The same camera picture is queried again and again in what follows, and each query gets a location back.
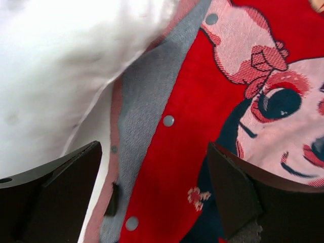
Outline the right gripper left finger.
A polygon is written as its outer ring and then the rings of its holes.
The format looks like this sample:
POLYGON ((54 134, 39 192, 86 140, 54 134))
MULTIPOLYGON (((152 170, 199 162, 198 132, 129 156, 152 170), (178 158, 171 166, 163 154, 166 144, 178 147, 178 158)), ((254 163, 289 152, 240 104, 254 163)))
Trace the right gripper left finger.
POLYGON ((99 172, 99 142, 1 176, 1 242, 75 243, 99 172))

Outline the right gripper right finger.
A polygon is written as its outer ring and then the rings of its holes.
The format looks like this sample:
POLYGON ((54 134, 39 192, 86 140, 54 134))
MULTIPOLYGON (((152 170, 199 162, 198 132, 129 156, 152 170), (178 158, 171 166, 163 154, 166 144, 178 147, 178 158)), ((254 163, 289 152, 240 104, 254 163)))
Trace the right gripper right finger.
POLYGON ((279 177, 214 143, 207 156, 227 242, 323 242, 323 188, 279 177))

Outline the red cartoon print pillowcase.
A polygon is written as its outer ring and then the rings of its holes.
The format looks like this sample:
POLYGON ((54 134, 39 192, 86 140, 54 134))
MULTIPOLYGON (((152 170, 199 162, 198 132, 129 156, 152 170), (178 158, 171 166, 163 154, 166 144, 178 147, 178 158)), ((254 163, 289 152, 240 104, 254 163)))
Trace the red cartoon print pillowcase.
POLYGON ((227 242, 207 150, 323 188, 323 1, 181 1, 113 86, 83 242, 227 242))

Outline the white pillow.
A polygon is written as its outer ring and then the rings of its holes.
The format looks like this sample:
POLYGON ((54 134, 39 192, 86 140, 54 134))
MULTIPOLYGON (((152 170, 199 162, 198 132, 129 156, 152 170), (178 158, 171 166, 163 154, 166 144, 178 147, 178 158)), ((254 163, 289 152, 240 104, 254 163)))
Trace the white pillow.
POLYGON ((110 160, 114 81, 169 26, 178 1, 1 1, 1 175, 100 139, 110 160))

